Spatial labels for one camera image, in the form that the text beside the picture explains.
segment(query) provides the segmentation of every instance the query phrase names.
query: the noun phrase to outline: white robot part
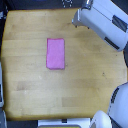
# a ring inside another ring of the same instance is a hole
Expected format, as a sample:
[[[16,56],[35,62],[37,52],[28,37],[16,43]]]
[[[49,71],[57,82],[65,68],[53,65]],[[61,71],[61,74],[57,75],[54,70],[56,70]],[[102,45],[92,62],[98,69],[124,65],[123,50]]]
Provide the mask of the white robot part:
[[[89,128],[112,128],[111,119],[103,111],[98,111],[94,115]]]
[[[128,128],[128,83],[115,89],[107,114],[122,128]]]
[[[93,0],[90,9],[83,8],[76,12],[72,23],[75,26],[91,28],[104,42],[117,51],[122,51],[128,42],[126,19],[127,14],[110,0]]]

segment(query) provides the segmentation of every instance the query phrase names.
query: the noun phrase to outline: white object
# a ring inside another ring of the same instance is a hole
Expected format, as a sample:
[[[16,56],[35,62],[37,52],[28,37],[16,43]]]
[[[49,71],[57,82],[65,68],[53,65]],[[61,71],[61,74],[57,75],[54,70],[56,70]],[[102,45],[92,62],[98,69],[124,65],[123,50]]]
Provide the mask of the white object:
[[[128,128],[128,83],[118,86],[115,89],[107,114],[122,128]]]
[[[90,118],[75,118],[75,119],[67,119],[67,123],[62,123],[62,120],[38,120],[38,126],[42,125],[79,125],[81,128],[89,128]]]
[[[89,128],[112,128],[111,119],[103,111],[98,111],[94,115]]]
[[[91,9],[79,9],[72,23],[87,26],[117,51],[122,51],[128,42],[128,31],[122,31],[112,23],[114,15],[128,24],[128,15],[110,0],[93,0]]]

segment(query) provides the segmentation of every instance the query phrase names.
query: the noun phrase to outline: wooden table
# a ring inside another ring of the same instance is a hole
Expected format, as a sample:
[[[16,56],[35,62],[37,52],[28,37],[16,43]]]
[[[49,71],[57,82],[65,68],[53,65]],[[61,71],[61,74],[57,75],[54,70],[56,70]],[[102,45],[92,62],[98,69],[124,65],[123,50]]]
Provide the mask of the wooden table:
[[[76,11],[8,13],[1,54],[7,119],[93,117],[107,112],[114,88],[127,81],[123,53],[76,29]],[[47,38],[65,39],[65,70],[46,68]]]

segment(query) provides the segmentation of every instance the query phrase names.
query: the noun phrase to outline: pink block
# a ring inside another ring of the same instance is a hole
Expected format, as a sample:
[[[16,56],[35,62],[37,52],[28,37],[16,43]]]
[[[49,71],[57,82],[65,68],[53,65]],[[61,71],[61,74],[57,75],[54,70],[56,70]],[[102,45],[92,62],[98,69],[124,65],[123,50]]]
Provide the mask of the pink block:
[[[65,69],[64,47],[64,39],[47,39],[47,68],[52,70]]]

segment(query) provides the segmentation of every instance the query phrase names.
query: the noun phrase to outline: wood grain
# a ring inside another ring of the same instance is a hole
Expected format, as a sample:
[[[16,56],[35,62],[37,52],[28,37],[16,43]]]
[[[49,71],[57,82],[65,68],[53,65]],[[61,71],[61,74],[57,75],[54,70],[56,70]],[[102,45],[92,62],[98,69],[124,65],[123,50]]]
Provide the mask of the wood grain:
[[[127,81],[123,53],[76,29],[76,11],[8,13],[1,53],[7,119],[93,117],[107,112],[113,90]],[[65,39],[65,70],[46,68],[47,38]]]

